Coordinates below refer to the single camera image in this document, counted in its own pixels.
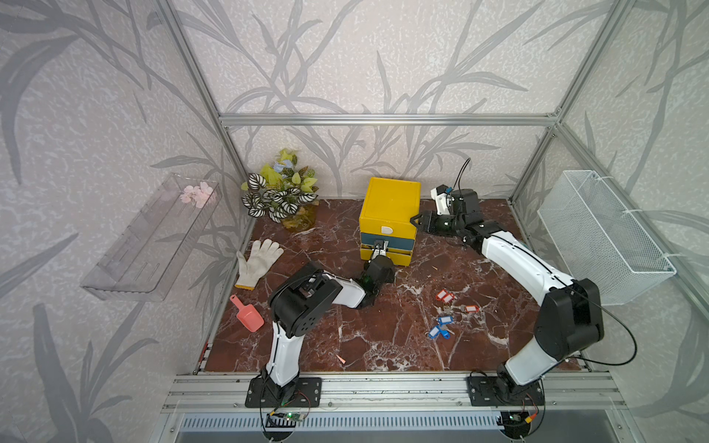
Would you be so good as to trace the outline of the dark teal drawer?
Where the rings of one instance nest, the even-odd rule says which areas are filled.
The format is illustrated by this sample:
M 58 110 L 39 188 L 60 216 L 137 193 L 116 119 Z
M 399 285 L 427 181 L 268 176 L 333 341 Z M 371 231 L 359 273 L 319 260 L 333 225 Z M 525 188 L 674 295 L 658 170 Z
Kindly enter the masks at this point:
M 383 234 L 361 234 L 362 247 L 386 247 L 387 250 L 398 251 L 402 254 L 411 254 L 415 246 L 415 239 L 384 236 Z

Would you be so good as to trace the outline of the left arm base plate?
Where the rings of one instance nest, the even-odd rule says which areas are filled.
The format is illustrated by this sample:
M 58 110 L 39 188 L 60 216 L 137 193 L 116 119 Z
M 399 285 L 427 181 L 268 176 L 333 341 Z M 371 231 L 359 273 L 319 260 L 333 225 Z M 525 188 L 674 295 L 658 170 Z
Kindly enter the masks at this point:
M 322 378 L 296 377 L 281 387 L 271 378 L 257 376 L 249 383 L 245 406 L 249 409 L 319 407 L 322 384 Z

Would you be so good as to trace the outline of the yellow bottom drawer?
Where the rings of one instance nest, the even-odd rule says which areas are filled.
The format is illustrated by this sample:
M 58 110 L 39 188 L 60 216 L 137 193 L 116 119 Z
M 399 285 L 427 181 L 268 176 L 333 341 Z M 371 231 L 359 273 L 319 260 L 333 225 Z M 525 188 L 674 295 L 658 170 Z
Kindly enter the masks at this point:
M 372 258 L 374 249 L 370 247 L 361 247 L 359 249 L 361 260 L 368 261 Z M 412 262 L 411 250 L 387 249 L 384 255 L 388 257 L 395 266 L 408 267 Z

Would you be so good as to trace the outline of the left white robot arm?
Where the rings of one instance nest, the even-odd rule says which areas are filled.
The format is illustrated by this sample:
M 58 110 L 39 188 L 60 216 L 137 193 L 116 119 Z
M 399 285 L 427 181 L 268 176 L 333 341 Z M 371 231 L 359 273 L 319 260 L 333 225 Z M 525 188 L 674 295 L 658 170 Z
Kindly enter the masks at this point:
M 393 284 L 393 261 L 378 255 L 365 264 L 356 279 L 341 278 L 317 261 L 306 264 L 271 295 L 273 346 L 265 367 L 266 380 L 277 388 L 295 384 L 299 357 L 308 332 L 317 326 L 331 306 L 363 309 L 372 306 L 382 287 Z

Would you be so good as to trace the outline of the yellow drawer cabinet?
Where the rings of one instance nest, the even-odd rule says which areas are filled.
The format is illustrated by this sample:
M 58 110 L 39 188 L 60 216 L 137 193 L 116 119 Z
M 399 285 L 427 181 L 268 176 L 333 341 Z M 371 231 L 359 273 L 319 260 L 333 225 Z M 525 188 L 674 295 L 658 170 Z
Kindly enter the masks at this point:
M 372 177 L 359 217 L 360 248 L 362 233 L 415 239 L 410 219 L 419 214 L 420 201 L 419 182 Z

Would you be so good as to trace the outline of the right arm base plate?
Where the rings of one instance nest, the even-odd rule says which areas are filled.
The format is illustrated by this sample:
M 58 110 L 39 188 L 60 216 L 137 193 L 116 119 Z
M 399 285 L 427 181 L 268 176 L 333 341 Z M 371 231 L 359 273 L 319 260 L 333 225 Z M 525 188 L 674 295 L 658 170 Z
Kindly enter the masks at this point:
M 540 380 L 518 386 L 507 378 L 471 372 L 466 378 L 466 388 L 472 406 L 541 408 L 546 405 Z

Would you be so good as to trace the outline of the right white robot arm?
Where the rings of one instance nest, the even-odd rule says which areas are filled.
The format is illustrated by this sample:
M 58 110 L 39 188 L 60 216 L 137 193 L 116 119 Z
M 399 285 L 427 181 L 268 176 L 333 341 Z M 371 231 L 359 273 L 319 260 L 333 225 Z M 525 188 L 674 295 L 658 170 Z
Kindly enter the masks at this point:
M 442 185 L 431 197 L 435 210 L 424 210 L 411 224 L 432 236 L 459 238 L 502 267 L 540 306 L 534 337 L 497 369 L 493 389 L 502 402 L 526 395 L 551 369 L 602 341 L 605 316 L 619 321 L 601 305 L 594 282 L 554 268 L 499 223 L 486 220 L 474 190 Z

